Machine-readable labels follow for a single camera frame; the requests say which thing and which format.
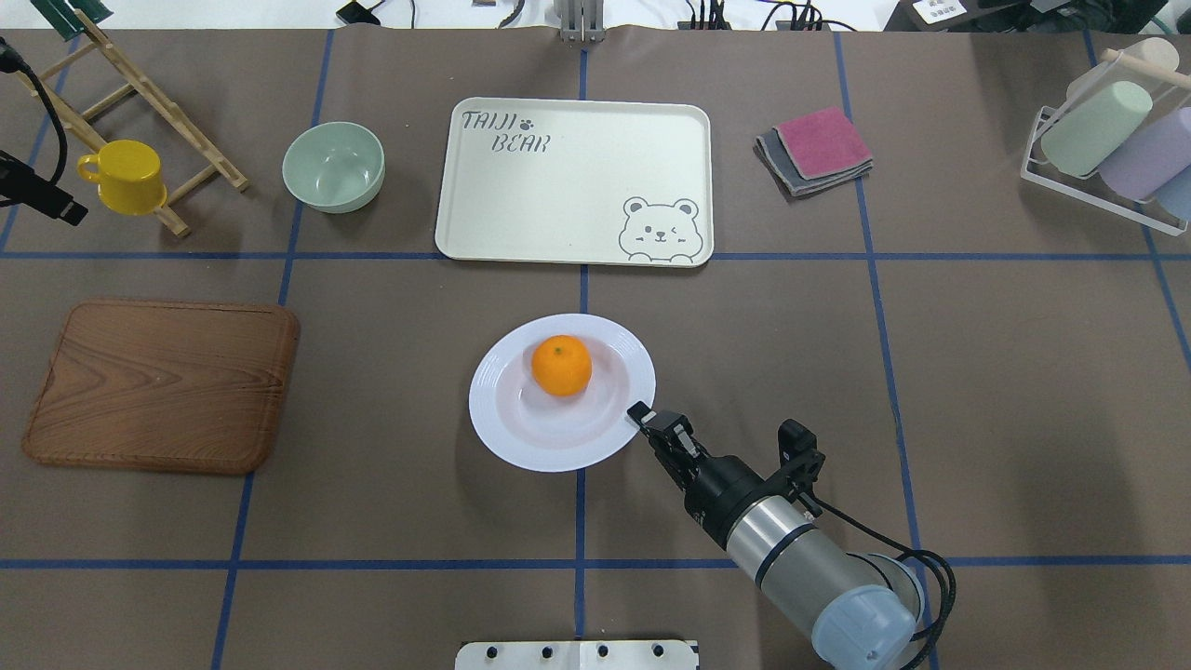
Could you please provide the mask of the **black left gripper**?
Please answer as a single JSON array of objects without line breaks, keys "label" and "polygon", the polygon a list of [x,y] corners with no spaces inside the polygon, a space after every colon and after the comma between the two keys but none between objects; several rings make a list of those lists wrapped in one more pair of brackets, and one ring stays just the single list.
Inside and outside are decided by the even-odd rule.
[{"label": "black left gripper", "polygon": [[40,187],[42,179],[24,161],[1,150],[1,205],[27,203],[30,208],[54,220],[77,226],[88,215],[88,208],[77,203],[57,186]]}]

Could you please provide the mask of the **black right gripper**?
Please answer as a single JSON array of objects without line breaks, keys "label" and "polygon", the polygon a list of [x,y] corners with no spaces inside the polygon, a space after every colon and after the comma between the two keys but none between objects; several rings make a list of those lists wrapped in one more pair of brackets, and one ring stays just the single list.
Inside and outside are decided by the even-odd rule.
[{"label": "black right gripper", "polygon": [[628,409],[628,417],[684,493],[686,513],[723,550],[749,506],[763,499],[777,496],[804,505],[815,518],[823,513],[813,501],[813,484],[825,455],[817,449],[815,433],[802,422],[787,419],[780,424],[777,436],[780,467],[763,480],[736,455],[710,453],[697,440],[684,414],[655,411],[638,400]]}]

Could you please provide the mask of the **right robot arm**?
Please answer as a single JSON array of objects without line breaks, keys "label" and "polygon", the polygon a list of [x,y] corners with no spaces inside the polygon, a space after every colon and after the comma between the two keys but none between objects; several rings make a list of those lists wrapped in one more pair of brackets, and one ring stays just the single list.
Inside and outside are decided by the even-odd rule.
[{"label": "right robot arm", "polygon": [[956,606],[956,572],[943,556],[879,531],[873,538],[896,556],[844,551],[819,530],[818,516],[835,508],[815,493],[825,457],[810,428],[782,421],[779,467],[759,476],[735,455],[710,453],[688,417],[643,402],[628,417],[682,491],[686,513],[821,659],[836,669],[915,669],[929,658]]}]

